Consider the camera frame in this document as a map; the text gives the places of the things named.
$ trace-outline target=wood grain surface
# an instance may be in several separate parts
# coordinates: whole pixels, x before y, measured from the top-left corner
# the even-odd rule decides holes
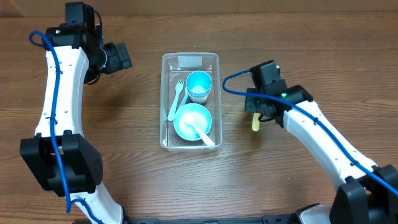
[[[63,16],[70,0],[12,1],[25,17]],[[242,12],[396,11],[398,0],[85,0],[102,16]]]
[[[0,223],[71,223],[77,207],[45,192],[19,155],[34,134],[47,66],[32,30],[63,18],[0,19]],[[380,166],[398,167],[398,12],[104,17],[107,42],[125,42],[133,67],[85,86],[83,130],[104,160],[104,183],[130,217],[258,217],[332,203],[312,155],[275,123],[251,131],[244,98],[222,92],[223,145],[171,153],[159,145],[160,65],[169,52],[214,52],[221,76],[274,59],[328,119]],[[249,76],[228,83],[253,86]]]
[[[20,17],[19,9],[11,0],[0,0],[0,17]]]

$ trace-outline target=white spoon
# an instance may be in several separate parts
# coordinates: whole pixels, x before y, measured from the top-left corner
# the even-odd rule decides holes
[[[184,116],[185,120],[185,124],[192,126],[195,131],[199,134],[200,138],[203,140],[203,142],[207,145],[207,146],[215,146],[216,144],[209,138],[209,136],[207,136],[196,124],[195,124],[195,118],[193,118],[192,115],[190,114],[186,114]]]

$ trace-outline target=yellow object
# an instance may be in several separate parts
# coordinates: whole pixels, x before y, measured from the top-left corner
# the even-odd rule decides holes
[[[260,121],[259,121],[259,117],[261,114],[259,113],[254,113],[253,114],[253,121],[251,123],[251,129],[253,131],[259,131],[260,130]]]

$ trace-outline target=plastic tray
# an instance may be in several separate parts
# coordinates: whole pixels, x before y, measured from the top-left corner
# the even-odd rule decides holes
[[[215,146],[206,146],[203,141],[186,141],[174,130],[167,115],[175,97],[175,85],[179,79],[186,80],[194,71],[207,72],[212,79],[211,91],[205,106],[211,113],[213,124],[208,133]],[[223,142],[221,120],[220,63],[217,54],[203,52],[182,52],[165,54],[162,58],[162,86],[160,90],[160,145],[169,151],[192,151],[216,149]],[[184,96],[180,94],[178,106]]]

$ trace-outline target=white fork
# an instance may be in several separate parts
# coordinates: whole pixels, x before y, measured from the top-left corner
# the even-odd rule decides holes
[[[184,88],[184,80],[181,79],[177,82],[177,84],[175,86],[174,101],[173,101],[172,107],[170,108],[169,115],[167,117],[167,119],[169,121],[174,120],[174,115],[175,115],[175,110],[177,109],[178,99],[180,98],[180,94],[181,94],[183,88]]]
[[[185,105],[187,103],[187,99],[188,99],[188,89],[187,89],[187,87],[185,87],[185,95],[184,95],[184,98],[182,98],[180,106],[178,106],[179,109],[180,109],[180,107],[182,107],[183,105]]]

